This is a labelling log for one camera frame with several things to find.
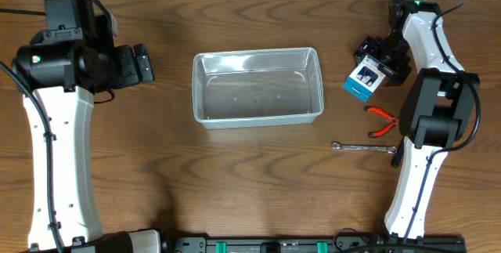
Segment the red handled pliers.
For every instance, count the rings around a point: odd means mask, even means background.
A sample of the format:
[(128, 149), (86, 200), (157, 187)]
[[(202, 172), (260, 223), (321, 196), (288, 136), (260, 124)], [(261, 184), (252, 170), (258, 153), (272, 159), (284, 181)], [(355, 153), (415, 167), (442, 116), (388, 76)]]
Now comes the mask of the red handled pliers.
[(379, 138), (385, 136), (393, 128), (396, 128), (398, 126), (398, 116), (394, 116), (393, 114), (388, 113), (386, 110), (375, 106), (365, 106), (364, 111), (368, 114), (374, 114), (381, 118), (381, 120), (378, 121), (378, 123), (381, 124), (380, 129), (368, 132), (368, 137), (370, 138)]

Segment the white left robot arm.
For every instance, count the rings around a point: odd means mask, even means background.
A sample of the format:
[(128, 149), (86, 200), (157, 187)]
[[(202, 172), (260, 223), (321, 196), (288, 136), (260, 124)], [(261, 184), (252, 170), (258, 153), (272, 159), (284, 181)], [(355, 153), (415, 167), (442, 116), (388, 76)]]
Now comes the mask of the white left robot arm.
[(105, 234), (93, 193), (94, 96), (153, 81), (144, 44), (115, 46), (112, 31), (19, 48), (12, 76), (31, 126), (31, 252), (159, 252), (158, 230)]

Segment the silver combination wrench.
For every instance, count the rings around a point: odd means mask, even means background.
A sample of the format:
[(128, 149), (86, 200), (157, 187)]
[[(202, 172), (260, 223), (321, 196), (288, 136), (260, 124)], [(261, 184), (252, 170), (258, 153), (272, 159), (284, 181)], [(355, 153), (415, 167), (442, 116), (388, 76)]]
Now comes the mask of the silver combination wrench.
[(395, 154), (398, 151), (396, 146), (350, 145), (339, 142), (332, 142), (331, 146), (334, 150), (364, 150), (384, 152), (387, 154)]

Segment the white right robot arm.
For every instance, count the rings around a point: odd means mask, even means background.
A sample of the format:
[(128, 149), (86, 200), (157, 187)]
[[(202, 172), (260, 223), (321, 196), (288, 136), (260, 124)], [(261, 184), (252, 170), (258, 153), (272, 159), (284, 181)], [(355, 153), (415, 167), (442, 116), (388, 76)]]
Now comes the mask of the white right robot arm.
[(416, 65), (416, 80), (398, 117), (367, 107), (390, 120), (403, 139), (395, 161), (403, 163), (384, 224), (401, 242), (424, 237), (424, 220), (434, 182), (447, 155), (477, 133), (481, 104), (477, 74), (466, 72), (443, 30), (445, 11), (431, 0), (390, 0), (386, 38), (367, 37), (355, 51), (355, 69), (344, 89), (367, 101), (386, 81), (401, 85)]

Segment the teal white screw box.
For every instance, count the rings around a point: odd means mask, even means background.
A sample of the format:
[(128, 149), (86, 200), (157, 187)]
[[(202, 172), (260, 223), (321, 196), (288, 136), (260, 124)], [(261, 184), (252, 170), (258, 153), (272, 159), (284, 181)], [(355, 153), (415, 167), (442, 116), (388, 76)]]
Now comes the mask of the teal white screw box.
[(343, 88), (366, 102), (386, 78), (379, 66), (378, 60), (365, 54), (359, 65), (347, 77)]

